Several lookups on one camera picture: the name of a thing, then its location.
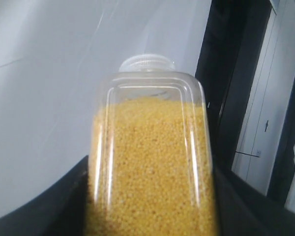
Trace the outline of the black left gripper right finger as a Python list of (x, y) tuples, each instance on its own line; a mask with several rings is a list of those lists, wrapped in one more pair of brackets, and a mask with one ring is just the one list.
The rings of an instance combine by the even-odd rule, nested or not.
[(232, 171), (214, 166), (223, 236), (295, 236), (295, 214), (250, 187)]

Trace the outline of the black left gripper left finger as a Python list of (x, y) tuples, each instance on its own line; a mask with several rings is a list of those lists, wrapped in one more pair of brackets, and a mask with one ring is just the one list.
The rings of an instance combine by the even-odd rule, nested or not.
[(88, 157), (42, 194), (0, 218), (0, 236), (81, 236)]

